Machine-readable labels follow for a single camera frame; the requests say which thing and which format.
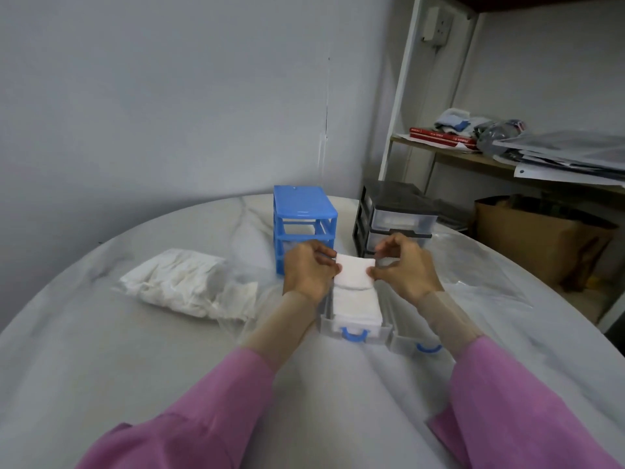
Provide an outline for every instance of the shelf board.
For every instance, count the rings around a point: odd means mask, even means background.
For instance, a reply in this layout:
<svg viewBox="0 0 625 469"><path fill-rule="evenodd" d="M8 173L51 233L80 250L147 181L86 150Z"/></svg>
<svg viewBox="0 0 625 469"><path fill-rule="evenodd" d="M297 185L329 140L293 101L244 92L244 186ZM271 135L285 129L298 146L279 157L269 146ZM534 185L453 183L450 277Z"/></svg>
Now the shelf board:
<svg viewBox="0 0 625 469"><path fill-rule="evenodd" d="M522 182L529 186L533 186L535 188L540 189L594 189L596 191L601 191L603 193L609 193L610 195L623 196L622 199L625 199L625 188L621 188L621 186L600 186L598 184L578 184L575 182L557 182L550 180L535 180L535 179L521 179L514 177L515 166L511 164L503 164L499 161L495 161L494 159L484 156L481 153L464 153L463 151L453 150L453 149L444 149L444 148L436 148L435 146L430 146L424 143L418 143L416 141L410 141L400 136L393 135L391 137L391 141L394 143L402 143L408 146L412 146L414 148L424 149L428 151L432 151L436 153L439 157L437 159L446 159L447 161L442 161L443 163L449 163L452 165L464 165L469 166L469 169L477 169L481 168L490 169L491 171L497 171L497 176L503 177L505 179L511 179L518 182Z"/></svg>
<svg viewBox="0 0 625 469"><path fill-rule="evenodd" d="M535 6L570 3L582 0L456 0L478 13L488 11L508 11Z"/></svg>

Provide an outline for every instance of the hand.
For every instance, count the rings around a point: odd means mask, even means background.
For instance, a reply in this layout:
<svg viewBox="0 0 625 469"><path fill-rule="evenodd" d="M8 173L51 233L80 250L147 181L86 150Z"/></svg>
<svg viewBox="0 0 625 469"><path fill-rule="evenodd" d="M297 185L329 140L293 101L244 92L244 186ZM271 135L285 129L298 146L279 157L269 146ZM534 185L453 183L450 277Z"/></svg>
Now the hand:
<svg viewBox="0 0 625 469"><path fill-rule="evenodd" d="M388 267L370 267L367 274L387 282L403 299L414 306L434 291L443 291L432 254L403 234L393 234L376 246L376 258L395 257Z"/></svg>
<svg viewBox="0 0 625 469"><path fill-rule="evenodd" d="M336 258L336 252L318 240L302 242L289 250L285 254L283 294L299 291L317 306L341 270L332 258Z"/></svg>

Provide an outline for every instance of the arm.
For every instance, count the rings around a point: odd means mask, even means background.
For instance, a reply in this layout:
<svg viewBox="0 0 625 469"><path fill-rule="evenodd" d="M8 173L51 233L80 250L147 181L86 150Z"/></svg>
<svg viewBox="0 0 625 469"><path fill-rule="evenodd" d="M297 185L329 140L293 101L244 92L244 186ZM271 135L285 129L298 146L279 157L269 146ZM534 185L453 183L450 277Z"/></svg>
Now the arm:
<svg viewBox="0 0 625 469"><path fill-rule="evenodd" d="M140 425L122 423L102 436L78 469L236 468L271 385L313 325L316 307L340 267L336 252L318 242L285 257L285 287L276 311L178 401Z"/></svg>
<svg viewBox="0 0 625 469"><path fill-rule="evenodd" d="M443 291L430 253L395 234L376 248L395 256L370 275L417 307L457 363L450 406L430 429L465 466L618 468L565 403L498 347Z"/></svg>

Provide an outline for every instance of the blue plastic organizer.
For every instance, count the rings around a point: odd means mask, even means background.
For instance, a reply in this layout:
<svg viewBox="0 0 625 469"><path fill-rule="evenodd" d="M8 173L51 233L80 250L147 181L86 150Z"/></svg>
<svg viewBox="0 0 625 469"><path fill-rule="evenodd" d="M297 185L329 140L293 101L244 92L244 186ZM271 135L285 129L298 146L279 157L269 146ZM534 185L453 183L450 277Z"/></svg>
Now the blue plastic organizer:
<svg viewBox="0 0 625 469"><path fill-rule="evenodd" d="M317 239L333 248L338 215L322 188L274 186L276 273L285 274L285 252L297 242Z"/></svg>

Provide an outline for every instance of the pink sleeve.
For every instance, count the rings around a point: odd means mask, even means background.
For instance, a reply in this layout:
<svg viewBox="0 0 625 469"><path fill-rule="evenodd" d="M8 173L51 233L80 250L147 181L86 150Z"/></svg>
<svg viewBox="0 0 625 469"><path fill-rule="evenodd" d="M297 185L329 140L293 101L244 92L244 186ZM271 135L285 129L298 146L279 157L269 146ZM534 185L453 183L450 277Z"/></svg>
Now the pink sleeve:
<svg viewBox="0 0 625 469"><path fill-rule="evenodd" d="M565 403L488 337L461 354L428 424L465 467L620 468Z"/></svg>
<svg viewBox="0 0 625 469"><path fill-rule="evenodd" d="M260 355L239 348L160 416L106 433L77 468L237 468L274 376Z"/></svg>

